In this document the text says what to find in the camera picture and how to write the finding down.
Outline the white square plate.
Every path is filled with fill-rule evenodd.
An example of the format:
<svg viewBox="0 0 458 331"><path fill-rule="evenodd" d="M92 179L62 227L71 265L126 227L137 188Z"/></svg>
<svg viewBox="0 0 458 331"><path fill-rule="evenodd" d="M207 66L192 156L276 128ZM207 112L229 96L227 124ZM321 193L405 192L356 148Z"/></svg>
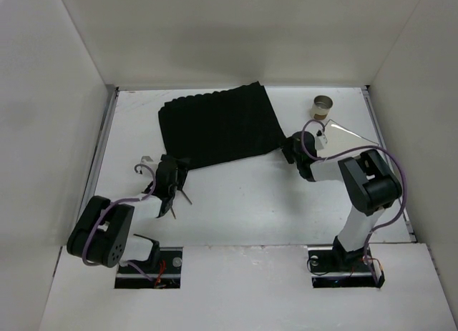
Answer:
<svg viewBox="0 0 458 331"><path fill-rule="evenodd" d="M379 145L378 143L341 126L333 120L329 120L325 126L324 134L326 136L327 143L321 151L322 153L332 155L357 147Z"/></svg>

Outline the metal cup with cork band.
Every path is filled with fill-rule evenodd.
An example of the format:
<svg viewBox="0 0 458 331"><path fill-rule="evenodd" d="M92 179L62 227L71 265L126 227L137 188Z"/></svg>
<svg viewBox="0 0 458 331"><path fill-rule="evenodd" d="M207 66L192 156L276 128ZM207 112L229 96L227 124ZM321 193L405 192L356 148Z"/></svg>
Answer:
<svg viewBox="0 0 458 331"><path fill-rule="evenodd" d="M332 98L326 95L318 95L313 99L309 114L312 119L323 121L328 116L332 107Z"/></svg>

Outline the black cloth placemat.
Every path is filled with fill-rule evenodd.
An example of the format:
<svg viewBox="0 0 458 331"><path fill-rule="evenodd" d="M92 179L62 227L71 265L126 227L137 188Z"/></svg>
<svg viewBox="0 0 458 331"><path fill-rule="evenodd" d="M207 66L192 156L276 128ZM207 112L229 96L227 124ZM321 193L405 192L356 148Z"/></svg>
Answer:
<svg viewBox="0 0 458 331"><path fill-rule="evenodd" d="M286 139L259 82L173 99L158 120L166 154L190 169L264 155Z"/></svg>

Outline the copper fork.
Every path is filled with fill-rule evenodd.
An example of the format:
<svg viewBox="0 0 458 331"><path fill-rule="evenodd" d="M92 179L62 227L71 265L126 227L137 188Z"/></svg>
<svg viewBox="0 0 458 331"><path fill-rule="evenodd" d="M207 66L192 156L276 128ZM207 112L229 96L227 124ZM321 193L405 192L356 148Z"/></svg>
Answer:
<svg viewBox="0 0 458 331"><path fill-rule="evenodd" d="M173 218L176 220L177 217L176 217L176 214L175 214L175 211L174 211L173 207L170 208L170 211L171 211L171 213L173 215Z"/></svg>

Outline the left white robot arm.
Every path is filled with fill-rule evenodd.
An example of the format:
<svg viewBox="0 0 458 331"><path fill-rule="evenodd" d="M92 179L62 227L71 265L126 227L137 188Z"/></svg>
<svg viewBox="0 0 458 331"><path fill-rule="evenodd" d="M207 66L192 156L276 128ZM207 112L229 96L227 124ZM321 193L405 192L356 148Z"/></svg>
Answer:
<svg viewBox="0 0 458 331"><path fill-rule="evenodd" d="M143 157L134 171L146 175L150 183L130 197L91 197L67 240L67 252L90 267L154 269L160 261L160 243L142 232L153 220L172 211L189 169L188 158L164 154L155 164L150 157Z"/></svg>

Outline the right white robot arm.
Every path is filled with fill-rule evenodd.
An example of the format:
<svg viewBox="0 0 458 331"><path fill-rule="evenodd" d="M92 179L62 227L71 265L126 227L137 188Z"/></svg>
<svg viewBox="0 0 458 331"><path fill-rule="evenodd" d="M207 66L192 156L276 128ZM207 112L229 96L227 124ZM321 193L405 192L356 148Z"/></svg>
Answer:
<svg viewBox="0 0 458 331"><path fill-rule="evenodd" d="M315 256L318 273L374 268L369 259L369 240L381 214L403 195L406 180L398 179L382 157L384 149L363 145L330 157L318 156L317 135L296 132L286 138L281 151L289 164L308 182L340 182L351 209L332 248Z"/></svg>

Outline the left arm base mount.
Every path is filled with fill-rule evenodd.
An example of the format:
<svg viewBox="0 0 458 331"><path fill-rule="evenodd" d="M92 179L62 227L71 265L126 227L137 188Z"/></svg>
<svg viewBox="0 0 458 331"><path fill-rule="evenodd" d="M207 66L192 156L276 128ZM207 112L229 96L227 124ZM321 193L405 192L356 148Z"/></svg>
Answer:
<svg viewBox="0 0 458 331"><path fill-rule="evenodd" d="M182 247L161 247L159 260L153 268L136 263L118 267L114 288L118 290L175 290L181 286Z"/></svg>

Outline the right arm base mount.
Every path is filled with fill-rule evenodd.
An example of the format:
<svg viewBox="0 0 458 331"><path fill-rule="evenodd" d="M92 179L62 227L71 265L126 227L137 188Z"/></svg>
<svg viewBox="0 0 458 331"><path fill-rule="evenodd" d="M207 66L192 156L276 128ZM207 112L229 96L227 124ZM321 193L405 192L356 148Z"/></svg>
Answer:
<svg viewBox="0 0 458 331"><path fill-rule="evenodd" d="M308 247L306 262L313 288L382 288L383 267L362 249L345 252L340 246Z"/></svg>

